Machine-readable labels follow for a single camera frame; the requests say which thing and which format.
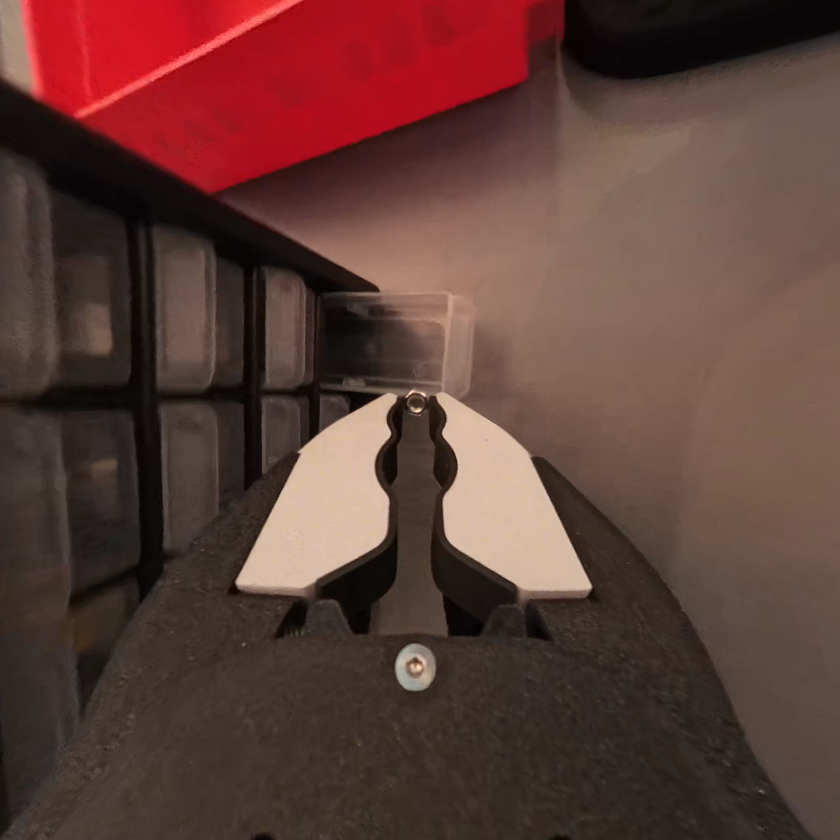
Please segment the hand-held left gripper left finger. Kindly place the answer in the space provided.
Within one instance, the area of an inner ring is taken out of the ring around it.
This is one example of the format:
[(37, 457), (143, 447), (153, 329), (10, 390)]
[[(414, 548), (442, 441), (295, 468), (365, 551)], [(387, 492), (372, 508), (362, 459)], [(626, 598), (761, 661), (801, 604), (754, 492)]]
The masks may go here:
[(403, 409), (403, 397), (379, 396), (299, 450), (237, 573), (237, 593), (336, 602), (351, 632), (371, 634), (398, 567)]

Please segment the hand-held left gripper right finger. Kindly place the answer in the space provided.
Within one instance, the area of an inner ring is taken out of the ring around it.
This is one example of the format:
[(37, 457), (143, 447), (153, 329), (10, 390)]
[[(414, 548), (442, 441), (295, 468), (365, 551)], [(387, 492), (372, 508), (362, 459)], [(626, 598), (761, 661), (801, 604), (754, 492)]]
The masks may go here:
[(499, 607), (582, 601), (593, 584), (529, 451), (453, 396), (429, 399), (434, 443), (430, 562), (451, 634)]

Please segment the clear plastic drawer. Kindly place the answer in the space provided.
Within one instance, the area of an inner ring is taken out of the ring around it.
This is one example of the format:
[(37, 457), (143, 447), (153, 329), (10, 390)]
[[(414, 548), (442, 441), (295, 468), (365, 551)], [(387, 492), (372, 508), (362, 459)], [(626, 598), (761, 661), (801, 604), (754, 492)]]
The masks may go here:
[(449, 292), (334, 292), (318, 305), (318, 382), (331, 391), (469, 393), (476, 307)]

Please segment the red plastic bin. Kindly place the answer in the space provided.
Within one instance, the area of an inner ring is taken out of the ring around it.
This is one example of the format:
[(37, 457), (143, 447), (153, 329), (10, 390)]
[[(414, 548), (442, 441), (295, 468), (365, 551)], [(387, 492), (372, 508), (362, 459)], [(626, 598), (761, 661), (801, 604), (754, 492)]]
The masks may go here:
[(561, 1), (30, 1), (41, 101), (207, 193), (516, 87)]

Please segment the black quilted case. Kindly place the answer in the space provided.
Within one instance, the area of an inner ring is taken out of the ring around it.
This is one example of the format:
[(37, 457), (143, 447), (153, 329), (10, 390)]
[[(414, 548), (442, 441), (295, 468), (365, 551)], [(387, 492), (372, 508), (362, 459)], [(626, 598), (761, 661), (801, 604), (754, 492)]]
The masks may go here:
[(832, 35), (838, 1), (567, 1), (564, 46), (583, 68), (644, 79)]

